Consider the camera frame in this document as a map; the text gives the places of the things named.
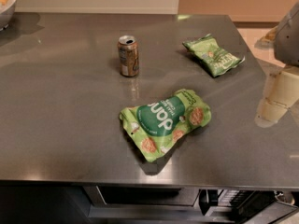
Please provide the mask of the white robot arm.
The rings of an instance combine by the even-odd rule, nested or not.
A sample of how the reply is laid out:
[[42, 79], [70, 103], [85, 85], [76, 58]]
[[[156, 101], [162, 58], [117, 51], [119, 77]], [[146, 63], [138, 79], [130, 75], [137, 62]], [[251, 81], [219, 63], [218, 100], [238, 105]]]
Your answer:
[[299, 2], [278, 24], [274, 42], [275, 58], [288, 65], [299, 65]]

